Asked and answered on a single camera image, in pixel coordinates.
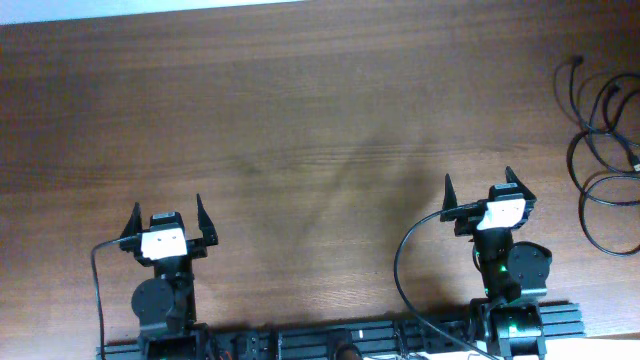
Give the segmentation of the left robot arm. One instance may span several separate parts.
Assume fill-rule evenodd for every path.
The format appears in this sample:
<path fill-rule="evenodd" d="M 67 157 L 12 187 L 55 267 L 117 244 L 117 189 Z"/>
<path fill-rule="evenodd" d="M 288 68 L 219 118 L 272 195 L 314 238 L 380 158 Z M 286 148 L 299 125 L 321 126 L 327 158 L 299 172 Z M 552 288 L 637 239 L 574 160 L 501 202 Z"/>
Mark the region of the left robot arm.
<path fill-rule="evenodd" d="M 200 196 L 196 204 L 201 232 L 197 238 L 187 237 L 178 212 L 153 215 L 145 229 L 138 204 L 119 237 L 122 251 L 153 269 L 153 277 L 140 283 L 131 297 L 142 359 L 216 357 L 208 326 L 197 322 L 193 261 L 207 256 L 207 249 L 218 244 L 218 235 Z"/>

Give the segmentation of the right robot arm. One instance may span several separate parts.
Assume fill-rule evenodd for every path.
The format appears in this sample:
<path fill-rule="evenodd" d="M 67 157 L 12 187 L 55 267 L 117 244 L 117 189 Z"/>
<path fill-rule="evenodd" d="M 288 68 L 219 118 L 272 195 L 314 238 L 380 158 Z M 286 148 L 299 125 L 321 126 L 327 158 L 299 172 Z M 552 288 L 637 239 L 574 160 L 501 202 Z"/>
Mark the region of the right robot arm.
<path fill-rule="evenodd" d="M 505 182 L 490 187 L 488 197 L 460 205 L 451 177 L 445 176 L 442 222 L 454 223 L 457 237 L 471 237 L 473 262 L 485 296 L 469 304 L 469 325 L 463 339 L 482 342 L 486 353 L 502 359 L 546 354 L 539 300 L 547 295 L 552 253 L 513 233 L 531 215 L 537 197 L 505 169 Z"/>

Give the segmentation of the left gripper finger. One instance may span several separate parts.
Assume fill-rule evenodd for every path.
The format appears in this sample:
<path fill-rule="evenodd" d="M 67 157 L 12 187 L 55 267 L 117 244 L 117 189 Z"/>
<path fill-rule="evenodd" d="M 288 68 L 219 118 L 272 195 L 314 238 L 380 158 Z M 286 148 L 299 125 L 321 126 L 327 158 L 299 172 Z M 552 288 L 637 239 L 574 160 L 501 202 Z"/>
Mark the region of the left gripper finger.
<path fill-rule="evenodd" d="M 142 232 L 143 232 L 143 228 L 142 228 L 141 206 L 138 202 L 136 202 L 132 209 L 129 220 L 120 235 L 120 238 L 121 239 L 138 238 Z"/>
<path fill-rule="evenodd" d="M 219 242 L 215 225 L 206 212 L 200 194 L 196 195 L 198 227 L 203 235 L 206 246 L 214 246 Z"/>

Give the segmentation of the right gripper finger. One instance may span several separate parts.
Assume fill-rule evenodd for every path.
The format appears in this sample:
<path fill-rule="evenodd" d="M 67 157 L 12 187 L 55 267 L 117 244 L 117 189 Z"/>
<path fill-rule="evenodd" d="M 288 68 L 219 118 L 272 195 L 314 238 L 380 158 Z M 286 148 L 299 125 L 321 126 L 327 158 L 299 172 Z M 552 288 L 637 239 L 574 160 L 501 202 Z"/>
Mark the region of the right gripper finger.
<path fill-rule="evenodd" d="M 516 185 L 516 188 L 523 195 L 527 203 L 536 202 L 536 196 L 534 195 L 534 193 L 524 185 L 524 183 L 517 177 L 514 170 L 510 166 L 507 166 L 505 169 L 505 177 L 508 183 L 514 183 Z"/>
<path fill-rule="evenodd" d="M 458 206 L 456 193 L 454 190 L 454 186 L 452 183 L 452 179 L 449 173 L 445 175 L 444 181 L 444 199 L 443 199 L 443 210 L 450 210 L 456 208 Z"/>

